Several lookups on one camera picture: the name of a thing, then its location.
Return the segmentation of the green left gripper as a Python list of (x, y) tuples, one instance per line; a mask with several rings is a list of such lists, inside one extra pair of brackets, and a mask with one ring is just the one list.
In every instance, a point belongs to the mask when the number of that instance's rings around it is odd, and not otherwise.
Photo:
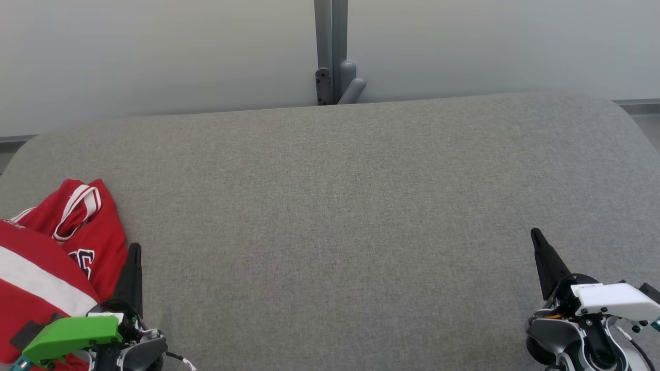
[(84, 316), (63, 317), (47, 326), (21, 355), (34, 366), (54, 368), (78, 351), (90, 357), (90, 368), (119, 368), (122, 351), (138, 343), (142, 330), (142, 247), (131, 243), (113, 299)]

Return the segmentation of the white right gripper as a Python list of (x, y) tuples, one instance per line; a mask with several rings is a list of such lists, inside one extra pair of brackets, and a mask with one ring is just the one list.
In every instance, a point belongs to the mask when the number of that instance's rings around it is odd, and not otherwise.
[(570, 275), (539, 228), (531, 229), (531, 240), (542, 298), (547, 300), (546, 318), (569, 320), (584, 315), (612, 315), (649, 323), (660, 317), (660, 305), (641, 293), (639, 287), (625, 280), (603, 284), (587, 275)]

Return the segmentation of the red basketball jersey white sleeves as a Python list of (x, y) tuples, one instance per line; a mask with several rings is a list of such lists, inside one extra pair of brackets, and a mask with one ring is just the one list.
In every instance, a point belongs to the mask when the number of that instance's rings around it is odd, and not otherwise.
[(127, 258), (116, 203), (101, 179), (66, 179), (39, 205), (6, 219), (54, 240), (85, 273), (101, 301), (113, 297)]

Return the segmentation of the red shorts white stripe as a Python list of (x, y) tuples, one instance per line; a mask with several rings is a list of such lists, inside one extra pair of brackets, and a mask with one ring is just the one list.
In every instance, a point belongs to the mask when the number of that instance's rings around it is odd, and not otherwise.
[(10, 340), (28, 322), (83, 316), (101, 300), (87, 275), (55, 240), (0, 220), (0, 364), (20, 351)]

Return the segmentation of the grey slanted cylinder peg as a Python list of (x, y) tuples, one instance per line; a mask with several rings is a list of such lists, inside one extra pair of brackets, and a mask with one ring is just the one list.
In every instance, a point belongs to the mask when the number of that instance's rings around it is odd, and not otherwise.
[(341, 94), (337, 104), (356, 104), (365, 90), (366, 81), (361, 77), (354, 77)]

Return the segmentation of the dark grey hinge plate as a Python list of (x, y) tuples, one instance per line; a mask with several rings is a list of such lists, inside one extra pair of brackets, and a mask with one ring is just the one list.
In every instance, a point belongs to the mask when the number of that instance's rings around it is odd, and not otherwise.
[(334, 104), (332, 73), (327, 68), (319, 68), (315, 72), (316, 96), (318, 106)]

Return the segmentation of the grey upright cylinder peg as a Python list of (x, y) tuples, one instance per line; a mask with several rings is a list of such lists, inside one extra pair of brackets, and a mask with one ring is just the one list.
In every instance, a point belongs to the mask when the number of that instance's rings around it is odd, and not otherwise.
[(339, 65), (339, 94), (340, 97), (348, 88), (351, 81), (357, 76), (357, 65), (353, 61), (345, 60)]

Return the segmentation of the grey partition base rail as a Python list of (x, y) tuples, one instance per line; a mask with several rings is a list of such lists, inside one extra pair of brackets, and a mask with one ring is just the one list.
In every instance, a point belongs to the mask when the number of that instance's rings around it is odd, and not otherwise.
[(613, 99), (629, 115), (660, 115), (660, 98)]
[(16, 153), (21, 146), (37, 136), (37, 134), (28, 134), (27, 136), (0, 136), (0, 154)]

